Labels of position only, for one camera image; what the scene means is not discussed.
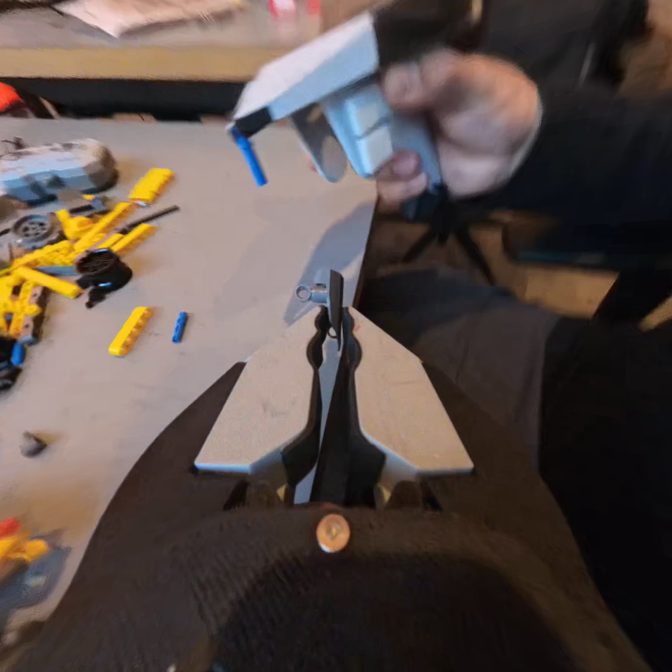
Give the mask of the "person's black sweater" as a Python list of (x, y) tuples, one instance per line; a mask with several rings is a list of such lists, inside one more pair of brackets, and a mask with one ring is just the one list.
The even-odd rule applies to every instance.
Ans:
[(671, 322), (563, 318), (545, 348), (539, 469), (602, 598), (671, 670)]

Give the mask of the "small grey brick assembly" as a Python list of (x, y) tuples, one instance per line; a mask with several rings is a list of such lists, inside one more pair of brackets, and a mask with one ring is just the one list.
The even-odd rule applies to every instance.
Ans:
[(343, 328), (343, 276), (336, 270), (320, 269), (312, 284), (296, 287), (295, 296), (301, 303), (315, 303), (326, 308), (326, 334), (337, 343), (337, 350), (342, 348)]

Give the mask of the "pile of toy brick pieces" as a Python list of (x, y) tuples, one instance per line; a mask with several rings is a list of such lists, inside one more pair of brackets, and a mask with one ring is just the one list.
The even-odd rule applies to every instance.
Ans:
[(122, 200), (63, 189), (55, 210), (26, 214), (1, 231), (9, 254), (1, 260), (1, 393), (14, 387), (28, 349), (42, 339), (49, 299), (86, 295), (87, 300), (88, 290), (76, 284), (80, 256), (111, 248), (130, 267), (125, 258), (155, 234), (153, 222), (179, 210), (169, 206), (128, 221), (154, 205), (174, 177), (172, 170), (154, 167)]

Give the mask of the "person's right hand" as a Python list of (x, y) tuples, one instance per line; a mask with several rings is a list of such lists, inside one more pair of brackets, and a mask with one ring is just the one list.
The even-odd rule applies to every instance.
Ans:
[(519, 67), (442, 48), (382, 77), (388, 105), (429, 122), (443, 183), (455, 200), (505, 185), (529, 153), (542, 122), (539, 88)]

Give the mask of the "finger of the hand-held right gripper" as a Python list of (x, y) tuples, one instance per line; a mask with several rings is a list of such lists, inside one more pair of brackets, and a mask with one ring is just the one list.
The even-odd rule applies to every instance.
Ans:
[(232, 122), (249, 140), (289, 120), (318, 173), (329, 182), (345, 175), (348, 156), (327, 119), (328, 99), (369, 77), (379, 64), (371, 13), (361, 13), (266, 63), (241, 93)]

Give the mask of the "black office chair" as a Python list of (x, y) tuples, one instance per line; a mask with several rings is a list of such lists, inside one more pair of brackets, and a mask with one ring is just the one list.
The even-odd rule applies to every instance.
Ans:
[[(412, 223), (428, 226), (403, 257), (415, 260), (432, 243), (454, 237), (489, 284), (491, 267), (469, 228), (490, 212), (459, 205), (442, 191), (427, 192), (402, 206)], [(565, 223), (539, 214), (514, 214), (504, 223), (503, 250), (511, 261), (533, 267), (613, 272), (616, 279), (593, 313), (603, 323), (640, 323), (671, 298), (671, 217), (625, 223)]]

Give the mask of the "white paper sheet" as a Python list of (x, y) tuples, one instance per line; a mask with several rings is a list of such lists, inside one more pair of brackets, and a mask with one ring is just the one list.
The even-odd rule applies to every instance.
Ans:
[(120, 38), (126, 33), (189, 21), (214, 21), (246, 7), (246, 1), (65, 1), (63, 15)]

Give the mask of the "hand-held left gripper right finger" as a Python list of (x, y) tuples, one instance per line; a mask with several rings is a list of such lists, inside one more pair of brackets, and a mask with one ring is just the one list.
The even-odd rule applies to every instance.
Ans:
[(352, 307), (342, 312), (336, 437), (343, 503), (400, 483), (470, 475), (474, 462), (421, 359)]

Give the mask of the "long blue toy pin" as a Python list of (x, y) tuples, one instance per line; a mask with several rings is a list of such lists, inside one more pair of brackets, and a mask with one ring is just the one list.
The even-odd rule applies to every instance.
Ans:
[(267, 178), (252, 142), (235, 124), (229, 126), (229, 134), (243, 156), (256, 185), (265, 186)]

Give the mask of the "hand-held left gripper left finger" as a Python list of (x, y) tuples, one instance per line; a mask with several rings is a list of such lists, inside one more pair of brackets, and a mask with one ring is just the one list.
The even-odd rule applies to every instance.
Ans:
[(195, 462), (200, 472), (295, 488), (319, 454), (319, 368), (329, 330), (314, 307), (242, 364)]

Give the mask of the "yellow toy beam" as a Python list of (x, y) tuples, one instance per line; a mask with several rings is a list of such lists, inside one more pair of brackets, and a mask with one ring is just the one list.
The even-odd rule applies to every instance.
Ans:
[(129, 354), (153, 313), (152, 307), (136, 307), (110, 343), (108, 354), (115, 357)]

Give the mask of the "grey toy battery box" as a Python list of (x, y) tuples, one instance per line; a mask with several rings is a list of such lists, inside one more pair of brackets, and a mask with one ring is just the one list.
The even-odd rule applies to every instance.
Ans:
[(1, 197), (43, 204), (63, 189), (98, 194), (118, 181), (118, 164), (94, 139), (13, 149), (1, 156)]

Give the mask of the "black toy wheel hub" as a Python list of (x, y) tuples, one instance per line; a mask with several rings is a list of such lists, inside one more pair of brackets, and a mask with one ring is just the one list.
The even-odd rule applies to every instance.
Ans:
[(108, 295), (125, 287), (132, 279), (131, 268), (111, 248), (97, 248), (80, 256), (75, 264), (76, 284), (87, 290), (87, 309), (94, 308)]

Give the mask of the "dark grey backpack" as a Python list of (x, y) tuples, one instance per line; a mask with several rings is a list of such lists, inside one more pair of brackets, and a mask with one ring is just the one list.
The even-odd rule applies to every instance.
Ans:
[(648, 1), (483, 1), (477, 51), (541, 86), (618, 89), (624, 54), (647, 35)]

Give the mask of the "yellow black toy brick vehicle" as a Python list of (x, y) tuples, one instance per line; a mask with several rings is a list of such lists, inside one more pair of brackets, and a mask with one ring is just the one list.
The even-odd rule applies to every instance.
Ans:
[(63, 532), (34, 533), (15, 517), (1, 520), (1, 635), (16, 613), (40, 607), (61, 579), (71, 548)]

